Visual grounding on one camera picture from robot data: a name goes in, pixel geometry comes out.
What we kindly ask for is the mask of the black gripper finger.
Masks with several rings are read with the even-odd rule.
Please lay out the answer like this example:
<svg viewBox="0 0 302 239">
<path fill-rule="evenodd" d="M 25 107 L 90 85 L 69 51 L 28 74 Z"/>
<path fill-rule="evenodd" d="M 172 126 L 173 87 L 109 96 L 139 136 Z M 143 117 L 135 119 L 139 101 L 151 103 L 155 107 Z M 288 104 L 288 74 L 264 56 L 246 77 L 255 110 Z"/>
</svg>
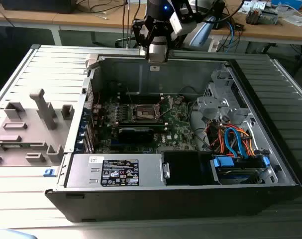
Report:
<svg viewBox="0 0 302 239">
<path fill-rule="evenodd" d="M 167 23 L 164 27 L 164 36 L 166 38 L 166 53 L 165 53 L 165 62 L 168 60 L 169 52 L 174 47 L 174 41 L 172 40 L 173 28 L 170 23 Z"/>
<path fill-rule="evenodd" d="M 145 26 L 147 28 L 148 33 L 147 36 L 141 34 L 142 27 Z M 150 18 L 145 19 L 136 19 L 133 21 L 132 29 L 134 32 L 135 40 L 139 46 L 142 46 L 142 48 L 145 51 L 145 59 L 149 59 L 149 48 L 151 44 L 151 30 L 150 30 Z"/>
</svg>

